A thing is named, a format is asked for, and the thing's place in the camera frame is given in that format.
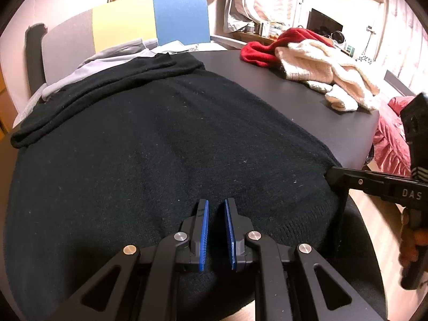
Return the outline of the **person's right hand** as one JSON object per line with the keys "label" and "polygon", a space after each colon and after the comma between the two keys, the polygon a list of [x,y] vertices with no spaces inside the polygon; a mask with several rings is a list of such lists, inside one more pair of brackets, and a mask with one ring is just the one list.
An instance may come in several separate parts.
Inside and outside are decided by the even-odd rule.
{"label": "person's right hand", "polygon": [[403,210],[401,216],[400,245],[398,261],[403,268],[407,268],[410,263],[416,262],[419,258],[417,246],[427,246],[427,228],[413,230],[409,226],[410,212],[407,208]]}

